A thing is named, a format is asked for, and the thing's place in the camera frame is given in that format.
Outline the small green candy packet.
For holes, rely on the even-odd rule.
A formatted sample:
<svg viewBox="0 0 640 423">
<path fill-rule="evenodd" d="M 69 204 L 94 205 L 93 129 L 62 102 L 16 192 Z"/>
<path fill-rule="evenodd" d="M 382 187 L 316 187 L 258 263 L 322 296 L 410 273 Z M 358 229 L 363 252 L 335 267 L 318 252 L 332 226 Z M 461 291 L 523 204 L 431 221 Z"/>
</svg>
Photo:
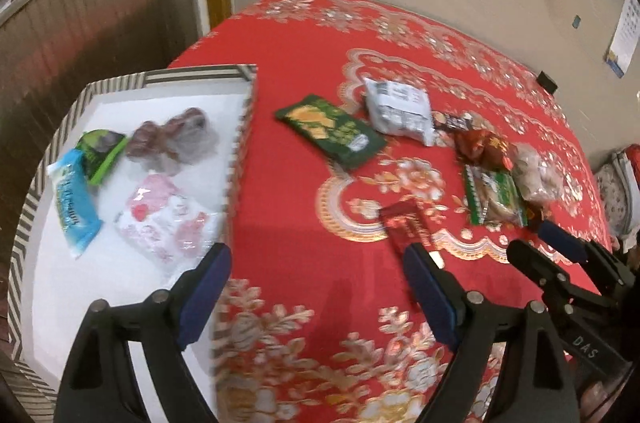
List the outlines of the small green candy packet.
<svg viewBox="0 0 640 423">
<path fill-rule="evenodd" d="M 99 186 L 126 148 L 128 138 L 110 130 L 82 134 L 76 148 L 82 153 L 82 168 L 91 186 Z"/>
</svg>

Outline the white paper sheet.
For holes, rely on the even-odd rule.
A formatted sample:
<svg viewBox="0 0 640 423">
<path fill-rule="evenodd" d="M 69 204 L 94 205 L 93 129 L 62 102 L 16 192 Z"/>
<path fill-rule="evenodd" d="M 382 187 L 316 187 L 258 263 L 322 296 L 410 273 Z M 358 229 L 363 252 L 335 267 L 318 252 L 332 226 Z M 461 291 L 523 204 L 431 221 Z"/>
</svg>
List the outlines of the white paper sheet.
<svg viewBox="0 0 640 423">
<path fill-rule="evenodd" d="M 639 1 L 624 0 L 605 62 L 620 79 L 626 74 L 639 42 Z"/>
</svg>

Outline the blue milk sachima packet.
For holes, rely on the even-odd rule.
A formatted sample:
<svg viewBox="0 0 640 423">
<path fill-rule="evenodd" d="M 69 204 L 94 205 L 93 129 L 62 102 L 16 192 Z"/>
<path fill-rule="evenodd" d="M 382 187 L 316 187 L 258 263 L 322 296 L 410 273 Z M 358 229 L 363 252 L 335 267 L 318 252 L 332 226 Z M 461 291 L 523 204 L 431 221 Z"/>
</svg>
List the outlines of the blue milk sachima packet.
<svg viewBox="0 0 640 423">
<path fill-rule="evenodd" d="M 80 258 L 86 252 L 103 226 L 93 204 L 82 163 L 82 151 L 72 149 L 47 167 L 58 221 L 74 258 Z"/>
</svg>

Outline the dark red flat packet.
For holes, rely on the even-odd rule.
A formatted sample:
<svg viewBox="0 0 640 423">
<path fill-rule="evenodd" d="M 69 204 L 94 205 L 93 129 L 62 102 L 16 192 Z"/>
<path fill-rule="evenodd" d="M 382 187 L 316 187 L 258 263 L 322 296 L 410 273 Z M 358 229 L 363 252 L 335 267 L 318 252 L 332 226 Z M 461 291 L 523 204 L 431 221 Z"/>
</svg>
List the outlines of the dark red flat packet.
<svg viewBox="0 0 640 423">
<path fill-rule="evenodd" d="M 378 220 L 399 258 L 402 258 L 410 244 L 420 243 L 439 269 L 445 267 L 444 259 L 434 246 L 431 230 L 416 200 L 399 201 L 379 209 Z"/>
</svg>

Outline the pink white snack packet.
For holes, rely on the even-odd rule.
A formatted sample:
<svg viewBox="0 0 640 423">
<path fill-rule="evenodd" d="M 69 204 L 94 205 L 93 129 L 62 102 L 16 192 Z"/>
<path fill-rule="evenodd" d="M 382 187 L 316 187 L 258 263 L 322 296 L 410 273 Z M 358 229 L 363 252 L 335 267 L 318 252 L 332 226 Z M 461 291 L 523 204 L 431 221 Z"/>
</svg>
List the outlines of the pink white snack packet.
<svg viewBox="0 0 640 423">
<path fill-rule="evenodd" d="M 150 173 L 115 217 L 115 229 L 166 277 L 189 269 L 220 235 L 224 215 L 201 206 L 165 174 Z"/>
</svg>

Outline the dark brown snack bar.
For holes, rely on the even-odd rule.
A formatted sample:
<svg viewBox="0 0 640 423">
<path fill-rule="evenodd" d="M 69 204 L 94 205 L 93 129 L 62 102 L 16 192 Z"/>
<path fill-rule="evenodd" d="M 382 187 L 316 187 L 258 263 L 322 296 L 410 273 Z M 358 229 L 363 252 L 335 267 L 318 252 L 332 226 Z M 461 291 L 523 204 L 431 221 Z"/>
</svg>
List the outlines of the dark brown snack bar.
<svg viewBox="0 0 640 423">
<path fill-rule="evenodd" d="M 465 116 L 455 116 L 447 112 L 434 111 L 432 118 L 436 131 L 467 132 L 473 128 L 472 119 Z"/>
</svg>

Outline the dark green cracker packet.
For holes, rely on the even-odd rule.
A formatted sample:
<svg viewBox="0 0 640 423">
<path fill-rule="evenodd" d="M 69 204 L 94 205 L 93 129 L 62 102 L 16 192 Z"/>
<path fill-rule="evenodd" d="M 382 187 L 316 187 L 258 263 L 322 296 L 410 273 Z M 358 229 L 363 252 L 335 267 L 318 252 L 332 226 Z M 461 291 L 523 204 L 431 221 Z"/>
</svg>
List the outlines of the dark green cracker packet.
<svg viewBox="0 0 640 423">
<path fill-rule="evenodd" d="M 315 94 L 274 113 L 344 170 L 356 170 L 387 145 L 374 128 Z"/>
</svg>

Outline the patterned fabric bundle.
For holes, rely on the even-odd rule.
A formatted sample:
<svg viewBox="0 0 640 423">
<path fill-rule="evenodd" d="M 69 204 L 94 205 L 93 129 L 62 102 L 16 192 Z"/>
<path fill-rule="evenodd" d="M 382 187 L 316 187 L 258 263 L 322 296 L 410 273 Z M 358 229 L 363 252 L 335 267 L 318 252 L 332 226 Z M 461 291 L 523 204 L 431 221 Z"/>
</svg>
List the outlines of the patterned fabric bundle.
<svg viewBox="0 0 640 423">
<path fill-rule="evenodd" d="M 611 152 L 594 177 L 611 235 L 634 237 L 639 230 L 639 146 Z"/>
</svg>

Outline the wooden slat cabinet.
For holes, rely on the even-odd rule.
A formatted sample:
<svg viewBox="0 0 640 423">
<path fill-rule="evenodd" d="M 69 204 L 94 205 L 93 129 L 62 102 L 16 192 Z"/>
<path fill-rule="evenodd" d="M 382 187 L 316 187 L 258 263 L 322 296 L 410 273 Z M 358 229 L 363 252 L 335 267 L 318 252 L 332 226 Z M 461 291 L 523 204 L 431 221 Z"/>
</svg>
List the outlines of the wooden slat cabinet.
<svg viewBox="0 0 640 423">
<path fill-rule="evenodd" d="M 195 41 L 193 0 L 21 0 L 1 23 L 1 229 L 82 89 L 166 67 Z"/>
</svg>

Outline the green clear cookie packet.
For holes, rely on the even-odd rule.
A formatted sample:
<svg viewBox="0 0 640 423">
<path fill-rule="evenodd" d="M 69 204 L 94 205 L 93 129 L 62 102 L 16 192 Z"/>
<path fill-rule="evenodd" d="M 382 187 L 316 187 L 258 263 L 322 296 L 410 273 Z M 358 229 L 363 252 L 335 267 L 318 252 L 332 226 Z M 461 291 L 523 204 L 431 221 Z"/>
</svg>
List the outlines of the green clear cookie packet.
<svg viewBox="0 0 640 423">
<path fill-rule="evenodd" d="M 488 171 L 465 164 L 463 179 L 472 225 L 527 225 L 524 204 L 510 173 Z"/>
</svg>

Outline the white barcode snack packet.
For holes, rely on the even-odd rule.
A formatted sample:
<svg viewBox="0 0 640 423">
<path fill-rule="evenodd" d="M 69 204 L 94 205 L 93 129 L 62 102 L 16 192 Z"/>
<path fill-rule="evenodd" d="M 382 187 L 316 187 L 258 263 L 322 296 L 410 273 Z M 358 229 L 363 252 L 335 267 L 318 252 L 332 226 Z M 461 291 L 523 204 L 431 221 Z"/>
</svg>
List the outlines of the white barcode snack packet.
<svg viewBox="0 0 640 423">
<path fill-rule="evenodd" d="M 408 137 L 425 147 L 435 143 L 430 99 L 422 88 L 409 84 L 363 80 L 370 122 L 379 133 Z"/>
</svg>

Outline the red gold foil packet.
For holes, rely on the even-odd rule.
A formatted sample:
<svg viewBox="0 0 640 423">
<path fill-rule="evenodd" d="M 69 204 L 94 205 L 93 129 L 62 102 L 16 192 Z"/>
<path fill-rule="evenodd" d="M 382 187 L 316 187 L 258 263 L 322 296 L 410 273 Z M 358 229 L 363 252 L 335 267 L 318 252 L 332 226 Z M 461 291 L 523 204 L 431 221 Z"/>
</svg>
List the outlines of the red gold foil packet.
<svg viewBox="0 0 640 423">
<path fill-rule="evenodd" d="M 491 172 L 511 172 L 515 149 L 505 138 L 488 130 L 454 133 L 454 146 L 465 163 Z"/>
</svg>

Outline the small black box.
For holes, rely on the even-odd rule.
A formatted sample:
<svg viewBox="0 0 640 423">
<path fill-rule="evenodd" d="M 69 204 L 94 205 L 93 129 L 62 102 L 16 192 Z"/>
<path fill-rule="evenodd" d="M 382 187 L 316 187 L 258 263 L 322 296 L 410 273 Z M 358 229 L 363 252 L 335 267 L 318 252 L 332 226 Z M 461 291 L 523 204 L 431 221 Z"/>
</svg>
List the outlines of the small black box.
<svg viewBox="0 0 640 423">
<path fill-rule="evenodd" d="M 558 84 L 544 71 L 540 71 L 536 77 L 536 83 L 549 95 L 553 96 L 558 90 Z"/>
</svg>

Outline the clear bag of dark plums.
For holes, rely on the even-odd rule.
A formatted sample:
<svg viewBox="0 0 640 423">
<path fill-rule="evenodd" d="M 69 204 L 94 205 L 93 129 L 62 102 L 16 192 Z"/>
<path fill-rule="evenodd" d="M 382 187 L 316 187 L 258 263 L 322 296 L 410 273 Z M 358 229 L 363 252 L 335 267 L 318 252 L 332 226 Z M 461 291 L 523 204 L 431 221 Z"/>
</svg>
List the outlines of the clear bag of dark plums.
<svg viewBox="0 0 640 423">
<path fill-rule="evenodd" d="M 189 108 L 165 123 L 143 122 L 131 135 L 125 156 L 150 172 L 177 174 L 216 150 L 218 134 L 206 113 Z"/>
</svg>

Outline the striped cardboard tray box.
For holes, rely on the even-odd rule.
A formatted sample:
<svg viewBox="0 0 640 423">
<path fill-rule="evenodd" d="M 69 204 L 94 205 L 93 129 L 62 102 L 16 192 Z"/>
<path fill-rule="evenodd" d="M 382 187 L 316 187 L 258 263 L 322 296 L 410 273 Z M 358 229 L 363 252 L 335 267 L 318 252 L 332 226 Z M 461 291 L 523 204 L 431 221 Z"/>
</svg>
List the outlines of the striped cardboard tray box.
<svg viewBox="0 0 640 423">
<path fill-rule="evenodd" d="M 70 106 L 29 185 L 11 255 L 8 307 L 11 391 L 37 422 L 54 418 L 56 395 L 80 321 L 95 299 L 143 301 L 172 287 L 209 246 L 230 239 L 257 91 L 253 65 L 165 69 L 88 84 Z M 107 146 L 146 122 L 190 114 L 182 162 L 119 154 L 89 190 L 101 221 L 84 250 L 66 239 L 50 167 L 84 135 Z"/>
</svg>

